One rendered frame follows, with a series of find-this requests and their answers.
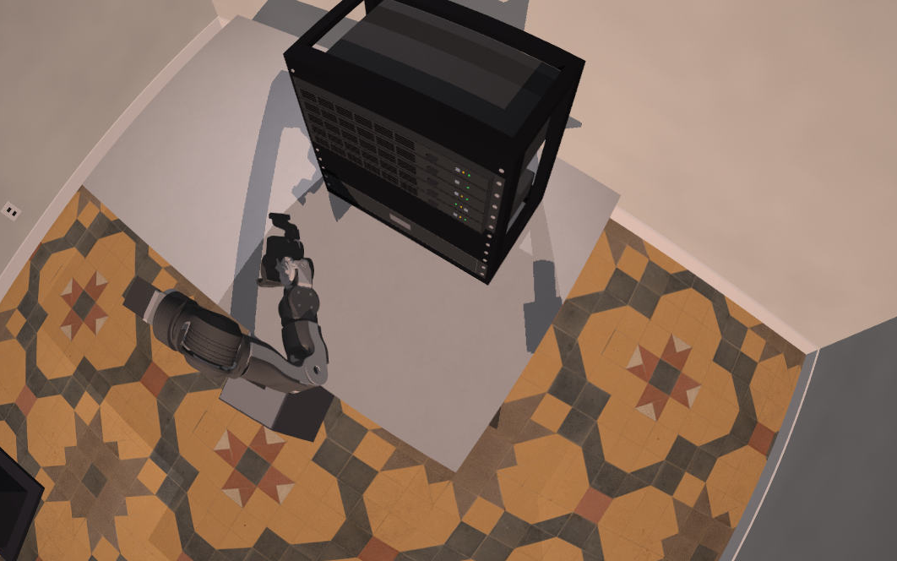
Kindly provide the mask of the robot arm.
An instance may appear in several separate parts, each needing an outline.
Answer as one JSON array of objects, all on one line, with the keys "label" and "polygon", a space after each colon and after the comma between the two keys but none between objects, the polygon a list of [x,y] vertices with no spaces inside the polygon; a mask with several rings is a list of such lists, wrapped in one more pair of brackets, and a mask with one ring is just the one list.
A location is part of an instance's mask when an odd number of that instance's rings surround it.
[{"label": "robot arm", "polygon": [[209,376],[247,379],[285,394],[325,384],[329,355],[318,324],[313,261],[284,257],[281,264],[284,262],[290,270],[286,280],[279,277],[284,296],[278,311],[287,360],[271,345],[242,334],[235,321],[199,306],[174,289],[155,290],[143,321],[153,325],[157,340],[183,354],[190,366]]}]

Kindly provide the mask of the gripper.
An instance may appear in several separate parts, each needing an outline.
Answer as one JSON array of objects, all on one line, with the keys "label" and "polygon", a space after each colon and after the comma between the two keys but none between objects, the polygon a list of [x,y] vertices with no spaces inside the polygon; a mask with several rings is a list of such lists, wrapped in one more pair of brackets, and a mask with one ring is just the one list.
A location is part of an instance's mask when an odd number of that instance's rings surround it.
[{"label": "gripper", "polygon": [[290,267],[288,262],[281,264],[282,259],[284,257],[303,257],[304,247],[302,241],[300,241],[300,234],[297,226],[294,226],[294,224],[289,222],[291,219],[290,215],[269,213],[268,218],[272,219],[273,226],[285,230],[285,236],[267,238],[266,254],[262,258],[260,267],[263,280],[257,278],[257,286],[283,286],[279,278],[280,274],[282,275],[282,279],[286,280],[289,275]]}]

